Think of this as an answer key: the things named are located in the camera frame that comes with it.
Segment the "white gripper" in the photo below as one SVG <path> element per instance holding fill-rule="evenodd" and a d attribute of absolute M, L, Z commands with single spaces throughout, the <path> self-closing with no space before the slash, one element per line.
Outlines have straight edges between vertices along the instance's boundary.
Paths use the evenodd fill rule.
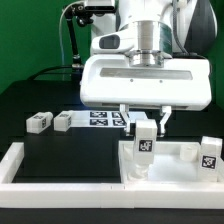
<path fill-rule="evenodd" d="M 133 136 L 135 129 L 129 107 L 160 109 L 158 135 L 164 136 L 172 108 L 202 110 L 211 102 L 210 63 L 141 49 L 139 44 L 145 41 L 126 33 L 94 38 L 80 98 L 89 107 L 119 107 L 127 136 Z"/>

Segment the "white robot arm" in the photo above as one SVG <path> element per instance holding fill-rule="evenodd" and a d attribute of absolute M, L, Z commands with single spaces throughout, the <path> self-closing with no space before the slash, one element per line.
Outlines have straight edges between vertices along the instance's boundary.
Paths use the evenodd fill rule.
<path fill-rule="evenodd" d="M 158 109 L 161 132 L 174 110 L 202 110 L 211 102 L 210 62 L 217 36 L 209 0 L 119 0 L 119 27 L 103 20 L 84 66 L 81 100 L 117 107 L 131 133 L 128 111 Z"/>

